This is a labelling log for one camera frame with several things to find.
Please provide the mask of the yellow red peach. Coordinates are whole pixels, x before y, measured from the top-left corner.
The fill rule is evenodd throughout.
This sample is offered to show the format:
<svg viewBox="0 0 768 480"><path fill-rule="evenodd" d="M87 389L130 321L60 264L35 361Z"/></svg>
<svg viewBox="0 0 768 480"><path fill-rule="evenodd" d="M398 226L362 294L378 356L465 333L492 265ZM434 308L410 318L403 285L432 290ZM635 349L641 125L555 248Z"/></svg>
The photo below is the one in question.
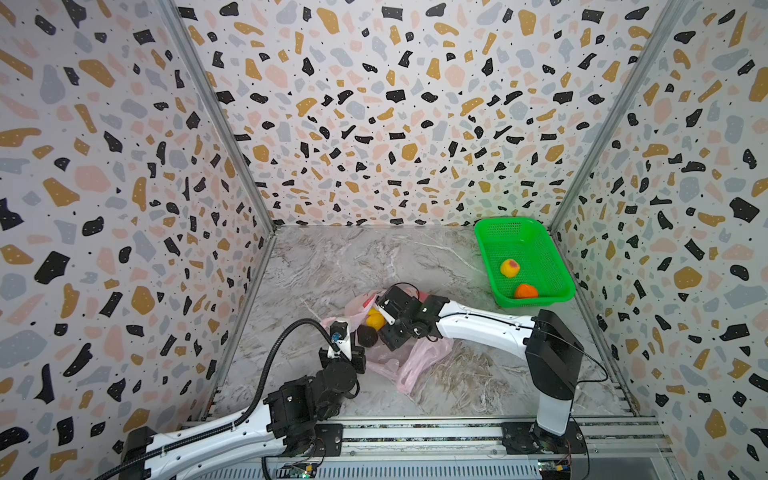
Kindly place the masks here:
<svg viewBox="0 0 768 480"><path fill-rule="evenodd" d="M506 278L515 278L520 272L520 264L514 259L507 259L500 265L500 273Z"/></svg>

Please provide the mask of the green plastic basket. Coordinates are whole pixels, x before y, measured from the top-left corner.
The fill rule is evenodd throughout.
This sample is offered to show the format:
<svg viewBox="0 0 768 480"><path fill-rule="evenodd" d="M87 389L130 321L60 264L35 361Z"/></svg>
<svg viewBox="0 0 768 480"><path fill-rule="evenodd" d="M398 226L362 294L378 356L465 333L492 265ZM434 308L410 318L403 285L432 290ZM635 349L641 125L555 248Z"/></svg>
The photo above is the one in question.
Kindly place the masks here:
<svg viewBox="0 0 768 480"><path fill-rule="evenodd" d="M567 302L575 295L575 284L548 230L534 219L523 217L487 218L474 226L478 248L490 288L498 306L505 309L543 307ZM504 260L520 264L515 278L500 273ZM515 299L520 284L533 285L534 299Z"/></svg>

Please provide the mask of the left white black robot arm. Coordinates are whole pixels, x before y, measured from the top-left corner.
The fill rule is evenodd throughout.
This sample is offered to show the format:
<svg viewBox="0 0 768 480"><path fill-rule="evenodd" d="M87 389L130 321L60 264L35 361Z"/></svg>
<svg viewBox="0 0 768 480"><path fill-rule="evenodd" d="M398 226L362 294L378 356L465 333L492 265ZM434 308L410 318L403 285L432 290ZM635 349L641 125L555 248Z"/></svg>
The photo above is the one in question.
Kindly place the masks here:
<svg viewBox="0 0 768 480"><path fill-rule="evenodd" d="M316 442L316 425L339 414L359 391L365 349L351 358L320 351L322 369L283 384L246 417L235 413L213 422L161 434L142 427L129 435L119 479L193 479L252 457L302 455Z"/></svg>

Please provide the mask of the pink plastic bag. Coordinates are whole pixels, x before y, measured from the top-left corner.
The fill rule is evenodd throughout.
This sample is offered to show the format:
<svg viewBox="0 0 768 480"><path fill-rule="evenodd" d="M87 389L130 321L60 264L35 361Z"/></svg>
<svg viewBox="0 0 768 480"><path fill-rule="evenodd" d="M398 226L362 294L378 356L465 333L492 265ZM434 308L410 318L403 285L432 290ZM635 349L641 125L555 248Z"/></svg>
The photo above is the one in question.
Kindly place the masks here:
<svg viewBox="0 0 768 480"><path fill-rule="evenodd" d="M325 318L321 325L330 329L334 321L347 322L356 333L359 326L365 325L368 311L376 309L375 300L383 293L383 290L371 290L355 297L345 306L343 314ZM424 380L435 365L448 357L453 346L454 341L450 339L409 339L399 349L390 351L379 338L375 346L365 348L366 370L386 377L400 393L410 395L418 381Z"/></svg>

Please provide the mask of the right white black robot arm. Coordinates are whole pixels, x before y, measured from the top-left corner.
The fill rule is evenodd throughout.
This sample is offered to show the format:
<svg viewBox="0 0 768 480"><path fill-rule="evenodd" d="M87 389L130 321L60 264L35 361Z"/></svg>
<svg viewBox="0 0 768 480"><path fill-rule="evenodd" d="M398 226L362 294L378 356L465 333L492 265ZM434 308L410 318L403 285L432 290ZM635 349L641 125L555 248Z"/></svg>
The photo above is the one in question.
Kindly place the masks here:
<svg viewBox="0 0 768 480"><path fill-rule="evenodd" d="M471 308L443 296L420 300L398 286L376 299L375 309L386 324L379 330L392 351L407 340L459 339L472 341L524 359L539 391L536 420L528 427L504 429L503 445L509 453L583 452L583 443L570 423L579 379L583 346L552 311L514 316Z"/></svg>

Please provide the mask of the dark avocado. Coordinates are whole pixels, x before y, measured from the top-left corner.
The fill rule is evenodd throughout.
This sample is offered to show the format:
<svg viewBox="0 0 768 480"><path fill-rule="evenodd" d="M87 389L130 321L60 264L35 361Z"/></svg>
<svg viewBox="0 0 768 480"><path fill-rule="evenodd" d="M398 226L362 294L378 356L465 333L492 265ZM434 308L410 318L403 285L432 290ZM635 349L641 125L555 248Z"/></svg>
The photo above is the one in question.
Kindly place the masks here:
<svg viewBox="0 0 768 480"><path fill-rule="evenodd" d="M368 325L361 325L356 330L357 342L364 348L372 348L379 341L378 332Z"/></svg>

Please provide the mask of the yellow lemon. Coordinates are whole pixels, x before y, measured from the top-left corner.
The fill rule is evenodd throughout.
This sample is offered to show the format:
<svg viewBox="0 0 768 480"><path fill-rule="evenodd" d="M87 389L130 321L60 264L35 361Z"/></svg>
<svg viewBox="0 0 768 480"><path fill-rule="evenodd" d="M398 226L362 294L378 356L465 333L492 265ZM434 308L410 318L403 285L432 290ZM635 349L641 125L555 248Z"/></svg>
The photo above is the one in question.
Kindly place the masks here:
<svg viewBox="0 0 768 480"><path fill-rule="evenodd" d="M365 320L365 325L373 328L375 331L379 331L382 327L387 325L388 322L384 318L381 312L379 312L377 309L372 308L368 311L367 317Z"/></svg>

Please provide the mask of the orange fruit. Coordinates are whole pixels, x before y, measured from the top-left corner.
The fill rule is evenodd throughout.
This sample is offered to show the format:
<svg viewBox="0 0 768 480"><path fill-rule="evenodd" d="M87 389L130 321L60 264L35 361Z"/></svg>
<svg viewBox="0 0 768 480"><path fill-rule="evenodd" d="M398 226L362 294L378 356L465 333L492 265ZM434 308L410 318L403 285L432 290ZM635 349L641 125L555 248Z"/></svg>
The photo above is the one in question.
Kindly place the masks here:
<svg viewBox="0 0 768 480"><path fill-rule="evenodd" d="M520 284L514 291L515 299L534 299L538 297L538 290L530 284Z"/></svg>

